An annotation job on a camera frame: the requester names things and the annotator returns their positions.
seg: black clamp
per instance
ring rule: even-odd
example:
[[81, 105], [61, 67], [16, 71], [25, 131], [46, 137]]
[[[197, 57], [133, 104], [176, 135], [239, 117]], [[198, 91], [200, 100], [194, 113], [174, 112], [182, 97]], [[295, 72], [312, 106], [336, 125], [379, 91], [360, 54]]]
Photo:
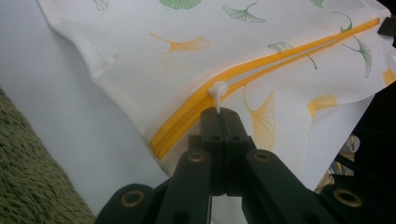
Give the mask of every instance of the black clamp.
[[211, 197], [222, 194], [242, 197], [249, 224], [395, 223], [394, 189], [344, 181], [317, 195], [274, 153], [256, 149], [236, 112], [208, 108], [200, 122], [170, 179], [118, 190], [95, 223], [209, 224]]

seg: yellow ginkgo leaf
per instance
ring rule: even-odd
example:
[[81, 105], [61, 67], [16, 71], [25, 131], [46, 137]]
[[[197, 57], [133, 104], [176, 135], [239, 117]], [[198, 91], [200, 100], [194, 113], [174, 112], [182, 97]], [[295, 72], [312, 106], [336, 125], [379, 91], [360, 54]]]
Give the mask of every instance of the yellow ginkgo leaf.
[[324, 95], [310, 101], [307, 109], [311, 114], [311, 118], [314, 119], [318, 110], [334, 107], [337, 105], [337, 100], [334, 95]]
[[271, 150], [275, 145], [276, 124], [274, 118], [274, 92], [271, 91], [262, 106], [252, 110], [248, 106], [246, 86], [244, 100], [247, 110], [253, 119], [253, 140], [257, 148]]
[[206, 49], [209, 47], [209, 44], [210, 44], [210, 41], [204, 39], [201, 36], [197, 36], [193, 40], [187, 41], [187, 42], [173, 42], [173, 41], [163, 39], [163, 38], [156, 36], [152, 33], [149, 33], [149, 34], [158, 38], [158, 39], [161, 39], [161, 40], [167, 42], [170, 45], [169, 50], [166, 51], [165, 53], [171, 53], [171, 52], [176, 52], [176, 51], [195, 51], [195, 50], [199, 50], [199, 49]]
[[382, 71], [382, 78], [384, 79], [385, 85], [387, 86], [396, 81], [396, 73], [394, 73], [390, 68], [390, 55], [391, 55], [391, 51], [389, 52], [389, 58], [388, 58], [388, 70], [385, 72]]

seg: vacuum storage bag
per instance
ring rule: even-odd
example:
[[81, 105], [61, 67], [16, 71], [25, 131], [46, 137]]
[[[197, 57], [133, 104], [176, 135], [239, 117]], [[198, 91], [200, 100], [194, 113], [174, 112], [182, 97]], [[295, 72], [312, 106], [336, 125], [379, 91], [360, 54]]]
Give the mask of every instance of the vacuum storage bag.
[[[315, 121], [396, 80], [393, 39], [377, 34], [390, 13], [375, 0], [38, 3], [168, 175], [188, 136], [199, 133], [200, 112], [218, 98], [239, 114], [257, 148], [300, 177]], [[213, 97], [216, 91], [222, 94]], [[336, 147], [316, 150], [335, 153], [347, 139], [326, 137]], [[241, 223], [237, 213], [224, 216], [231, 203], [224, 204], [214, 222]]]

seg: ginkgo leaf print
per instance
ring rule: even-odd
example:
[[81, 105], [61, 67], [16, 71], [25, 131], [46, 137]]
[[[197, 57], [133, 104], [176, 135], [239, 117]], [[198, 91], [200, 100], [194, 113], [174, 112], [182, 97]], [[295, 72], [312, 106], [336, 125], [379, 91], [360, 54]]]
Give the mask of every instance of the ginkgo leaf print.
[[252, 5], [248, 6], [246, 9], [242, 9], [242, 10], [234, 9], [227, 5], [224, 5], [222, 8], [227, 13], [227, 15], [229, 15], [233, 19], [237, 19], [240, 21], [249, 21], [249, 22], [263, 22], [265, 20], [257, 18], [248, 12], [248, 9], [256, 4], [257, 3], [253, 3]]
[[391, 51], [389, 52], [389, 58], [388, 58], [388, 70], [385, 72], [382, 71], [382, 78], [384, 79], [384, 83], [387, 86], [396, 81], [396, 73], [393, 72], [393, 70], [390, 68], [390, 55], [391, 55]]
[[364, 62], [366, 64], [366, 70], [364, 71], [364, 76], [368, 77], [370, 75], [371, 67], [372, 67], [372, 56], [371, 56], [371, 51], [367, 49], [367, 45], [365, 45], [363, 42], [361, 42], [356, 36], [353, 36], [359, 43], [359, 49], [353, 49], [350, 46], [347, 46], [343, 44], [343, 46], [352, 49], [356, 52], [359, 52], [361, 56], [364, 59]]
[[285, 42], [277, 42], [275, 44], [268, 45], [268, 48], [276, 50], [276, 52], [280, 53], [280, 52], [286, 51], [288, 49], [293, 49], [293, 46], [290, 44], [287, 44]]
[[[286, 51], [286, 50], [293, 49], [293, 48], [294, 48], [294, 46], [292, 46], [292, 45], [290, 45], [290, 44], [288, 44], [288, 43], [285, 43], [285, 42], [277, 42], [277, 43], [275, 43], [275, 44], [270, 44], [270, 45], [268, 45], [268, 49], [276, 50], [276, 52], [278, 52], [278, 53], [281, 53], [281, 52], [284, 52], [284, 51]], [[308, 55], [308, 58], [309, 58], [309, 59], [311, 60], [311, 62], [314, 64], [315, 69], [318, 70], [317, 64], [316, 64], [315, 61], [311, 58], [311, 56]]]
[[209, 47], [209, 44], [210, 44], [210, 41], [204, 39], [201, 36], [197, 36], [193, 40], [187, 41], [187, 42], [173, 42], [173, 41], [163, 39], [163, 38], [156, 36], [152, 33], [149, 33], [149, 34], [158, 38], [158, 39], [161, 39], [169, 44], [170, 48], [165, 53], [171, 53], [171, 52], [177, 52], [177, 51], [196, 51], [199, 49], [206, 49]]
[[324, 95], [310, 101], [306, 108], [311, 114], [311, 118], [314, 119], [318, 110], [334, 107], [337, 105], [337, 100], [334, 95]]
[[257, 148], [271, 150], [275, 145], [276, 131], [274, 118], [274, 92], [271, 91], [268, 94], [264, 103], [262, 103], [262, 106], [257, 110], [252, 110], [248, 106], [245, 86], [244, 101], [253, 120], [253, 140]]
[[344, 27], [340, 26], [340, 33], [343, 33], [345, 31], [348, 31], [348, 30], [352, 29], [352, 19], [350, 19], [350, 17], [348, 17], [346, 14], [341, 13], [341, 12], [333, 12], [333, 13], [344, 15], [344, 16], [346, 16], [349, 19], [349, 25], [348, 25], [347, 28], [344, 28]]
[[96, 4], [96, 8], [99, 11], [104, 11], [108, 8], [108, 1], [107, 0], [93, 0], [93, 2]]
[[324, 0], [311, 0], [311, 2], [312, 2], [315, 6], [321, 7], [321, 8], [323, 8], [323, 1], [324, 1]]
[[160, 2], [173, 9], [190, 9], [201, 3], [201, 0], [160, 0]]

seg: metal ring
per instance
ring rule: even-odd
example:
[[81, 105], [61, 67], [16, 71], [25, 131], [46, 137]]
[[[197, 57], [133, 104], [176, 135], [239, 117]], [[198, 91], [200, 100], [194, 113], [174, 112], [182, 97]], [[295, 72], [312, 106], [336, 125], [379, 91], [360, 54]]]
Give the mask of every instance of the metal ring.
[[192, 152], [189, 154], [189, 161], [203, 161], [204, 157], [201, 152]]
[[363, 205], [361, 197], [346, 189], [335, 189], [332, 195], [338, 202], [349, 207], [357, 208]]
[[[127, 200], [128, 196], [137, 196], [136, 200], [130, 202]], [[139, 204], [141, 204], [143, 201], [145, 201], [145, 193], [142, 190], [131, 190], [126, 192], [124, 195], [121, 197], [121, 204], [124, 207], [135, 207]]]
[[260, 162], [268, 162], [271, 160], [271, 156], [265, 152], [256, 152], [254, 153], [254, 159]]

